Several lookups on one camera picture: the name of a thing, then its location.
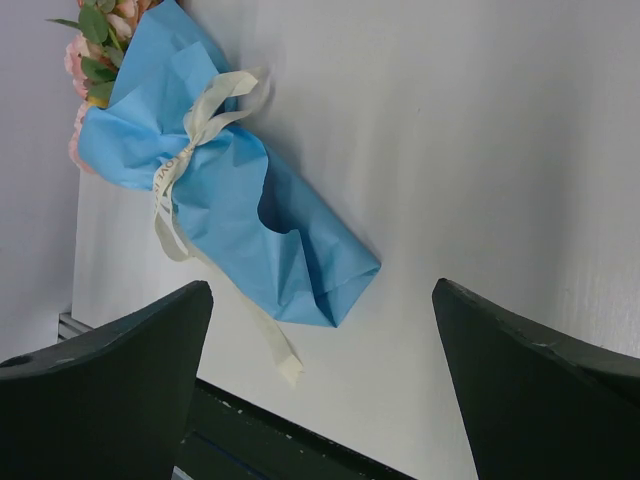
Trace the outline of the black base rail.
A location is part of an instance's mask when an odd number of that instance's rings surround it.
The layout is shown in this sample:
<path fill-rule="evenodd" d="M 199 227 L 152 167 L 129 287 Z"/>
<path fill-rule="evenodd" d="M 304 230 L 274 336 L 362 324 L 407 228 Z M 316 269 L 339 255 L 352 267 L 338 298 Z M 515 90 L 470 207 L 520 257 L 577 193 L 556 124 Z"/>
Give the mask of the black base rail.
<path fill-rule="evenodd" d="M 180 479 L 406 479 L 408 476 L 201 379 L 176 461 Z"/>

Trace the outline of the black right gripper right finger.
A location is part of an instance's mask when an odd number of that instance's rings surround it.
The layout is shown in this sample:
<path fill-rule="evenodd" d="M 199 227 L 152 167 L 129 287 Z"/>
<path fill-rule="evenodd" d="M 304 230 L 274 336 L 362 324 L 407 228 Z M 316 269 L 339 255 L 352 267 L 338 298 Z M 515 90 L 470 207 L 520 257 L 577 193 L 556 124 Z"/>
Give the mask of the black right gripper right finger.
<path fill-rule="evenodd" d="M 447 279 L 432 302 L 479 478 L 638 478 L 638 359 Z"/>

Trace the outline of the blue wrapping paper sheet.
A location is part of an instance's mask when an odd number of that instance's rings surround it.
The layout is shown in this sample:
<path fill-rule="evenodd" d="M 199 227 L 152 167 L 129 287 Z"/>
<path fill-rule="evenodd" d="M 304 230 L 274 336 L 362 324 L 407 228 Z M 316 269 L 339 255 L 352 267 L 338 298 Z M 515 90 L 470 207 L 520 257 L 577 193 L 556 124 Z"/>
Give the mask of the blue wrapping paper sheet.
<path fill-rule="evenodd" d="M 212 78 L 233 72 L 173 1 L 147 11 L 105 109 L 87 112 L 81 159 L 105 180 L 152 192 L 187 146 L 185 114 Z M 380 268 L 314 190 L 241 125 L 195 149 L 174 184 L 187 238 L 272 318 L 336 327 Z"/>

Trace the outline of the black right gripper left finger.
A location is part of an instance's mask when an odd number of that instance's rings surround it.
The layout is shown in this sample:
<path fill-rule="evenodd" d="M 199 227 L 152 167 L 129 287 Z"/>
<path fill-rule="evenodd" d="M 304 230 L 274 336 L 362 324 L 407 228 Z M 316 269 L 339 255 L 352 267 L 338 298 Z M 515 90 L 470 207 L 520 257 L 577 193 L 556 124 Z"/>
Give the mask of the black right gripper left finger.
<path fill-rule="evenodd" d="M 213 309 L 205 281 L 1 364 L 4 479 L 169 479 Z"/>

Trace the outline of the mixed flower bunch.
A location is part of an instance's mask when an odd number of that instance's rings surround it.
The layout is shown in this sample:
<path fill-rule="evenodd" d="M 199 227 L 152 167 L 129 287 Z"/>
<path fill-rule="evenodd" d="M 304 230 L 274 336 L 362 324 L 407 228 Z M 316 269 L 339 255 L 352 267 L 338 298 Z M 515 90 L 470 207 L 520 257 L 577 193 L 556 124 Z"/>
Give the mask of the mixed flower bunch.
<path fill-rule="evenodd" d="M 77 34 L 66 46 L 64 66 L 82 103 L 68 143 L 69 157 L 80 170 L 92 171 L 78 152 L 80 133 L 91 107 L 105 109 L 116 77 L 144 13 L 159 5 L 147 0 L 78 0 L 75 21 L 55 18 L 55 24 Z"/>

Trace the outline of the cream printed ribbon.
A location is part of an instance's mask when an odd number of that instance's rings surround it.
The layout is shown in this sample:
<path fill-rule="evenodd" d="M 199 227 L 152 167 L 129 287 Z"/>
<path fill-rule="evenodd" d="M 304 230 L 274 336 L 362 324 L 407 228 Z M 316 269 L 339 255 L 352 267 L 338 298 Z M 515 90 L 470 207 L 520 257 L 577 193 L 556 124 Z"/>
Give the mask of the cream printed ribbon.
<path fill-rule="evenodd" d="M 268 73 L 263 68 L 233 71 L 212 78 L 185 114 L 183 126 L 189 142 L 176 156 L 160 166 L 153 177 L 154 230 L 162 250 L 171 260 L 196 258 L 209 269 L 220 268 L 201 252 L 183 232 L 174 212 L 172 191 L 184 175 L 196 148 L 214 140 L 228 125 L 260 110 L 270 93 Z M 278 323 L 241 291 L 236 292 L 269 346 L 277 370 L 296 387 L 304 367 Z"/>

